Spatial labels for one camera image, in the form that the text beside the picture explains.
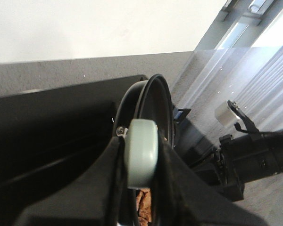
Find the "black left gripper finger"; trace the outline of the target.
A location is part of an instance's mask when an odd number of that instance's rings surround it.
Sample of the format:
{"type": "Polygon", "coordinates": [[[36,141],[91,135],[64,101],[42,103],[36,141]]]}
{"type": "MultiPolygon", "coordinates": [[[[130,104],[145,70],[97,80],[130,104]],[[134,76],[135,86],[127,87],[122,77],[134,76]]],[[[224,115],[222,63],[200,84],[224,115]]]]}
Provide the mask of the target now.
{"type": "Polygon", "coordinates": [[[124,141],[0,145],[0,226],[115,226],[124,141]]]}

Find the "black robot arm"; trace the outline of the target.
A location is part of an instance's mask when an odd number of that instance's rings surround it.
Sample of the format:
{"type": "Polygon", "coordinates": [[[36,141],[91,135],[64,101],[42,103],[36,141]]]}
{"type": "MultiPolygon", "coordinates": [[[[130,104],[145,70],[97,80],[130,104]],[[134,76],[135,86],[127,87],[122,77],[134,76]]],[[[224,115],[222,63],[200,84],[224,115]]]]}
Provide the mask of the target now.
{"type": "MultiPolygon", "coordinates": [[[[134,215],[118,208],[124,177],[119,127],[108,115],[0,119],[0,226],[108,226],[134,215]]],[[[162,226],[263,226],[234,206],[233,185],[283,172],[283,130],[222,138],[191,166],[164,146],[154,185],[162,226]]]]}

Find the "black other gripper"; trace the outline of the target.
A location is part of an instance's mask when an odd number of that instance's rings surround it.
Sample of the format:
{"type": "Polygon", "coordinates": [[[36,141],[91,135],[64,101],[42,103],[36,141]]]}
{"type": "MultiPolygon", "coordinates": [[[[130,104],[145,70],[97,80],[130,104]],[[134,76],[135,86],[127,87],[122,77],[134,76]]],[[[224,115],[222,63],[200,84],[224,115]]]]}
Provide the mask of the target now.
{"type": "Polygon", "coordinates": [[[174,132],[177,153],[162,136],[158,137],[158,161],[151,185],[152,224],[266,226],[264,219],[232,202],[244,199],[245,183],[277,172],[277,157],[272,146],[274,136],[221,137],[217,175],[211,163],[199,166],[216,146],[188,119],[175,122],[174,132]],[[221,185],[225,198],[206,183],[221,185]]]}

